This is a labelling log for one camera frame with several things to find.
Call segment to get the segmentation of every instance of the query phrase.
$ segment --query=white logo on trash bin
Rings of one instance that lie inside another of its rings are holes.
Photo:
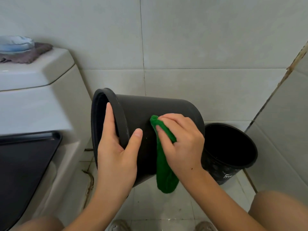
[[[232,177],[232,175],[230,175],[230,174],[226,174],[224,171],[222,171],[222,172],[225,174],[224,178],[229,178],[229,177]]]

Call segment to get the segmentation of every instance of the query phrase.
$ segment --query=tiled wall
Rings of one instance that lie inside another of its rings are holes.
[[[307,41],[308,0],[1,0],[0,34],[67,48],[89,93],[184,98],[246,129]]]
[[[249,168],[257,190],[278,190],[308,205],[308,55],[283,82],[247,134],[259,158]]]

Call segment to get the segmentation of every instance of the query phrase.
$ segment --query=fingernail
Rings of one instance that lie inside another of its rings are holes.
[[[137,136],[137,137],[142,137],[142,130],[140,128],[136,129],[133,133],[133,135]]]
[[[157,125],[157,126],[156,126],[156,130],[157,130],[157,131],[161,131],[162,128],[161,128],[159,125]]]

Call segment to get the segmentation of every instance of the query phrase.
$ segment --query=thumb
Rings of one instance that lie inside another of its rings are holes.
[[[137,161],[137,155],[140,148],[143,132],[141,129],[136,129],[129,139],[127,147],[125,148],[125,154],[130,155],[134,161]]]
[[[166,132],[158,125],[156,126],[156,130],[166,157],[168,157],[171,154],[174,154],[175,152],[174,145],[172,144]]]

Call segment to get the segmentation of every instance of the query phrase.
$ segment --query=black bucket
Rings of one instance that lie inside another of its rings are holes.
[[[205,126],[201,163],[219,185],[241,169],[252,166],[257,157],[256,145],[239,129],[221,123]]]
[[[91,109],[92,143],[97,165],[97,148],[102,136],[106,105],[110,102],[120,145],[125,149],[135,129],[143,130],[137,157],[137,178],[134,186],[156,174],[156,134],[151,126],[152,115],[180,113],[190,117],[204,134],[204,122],[198,109],[186,100],[146,96],[118,95],[111,89],[98,89],[93,96]]]

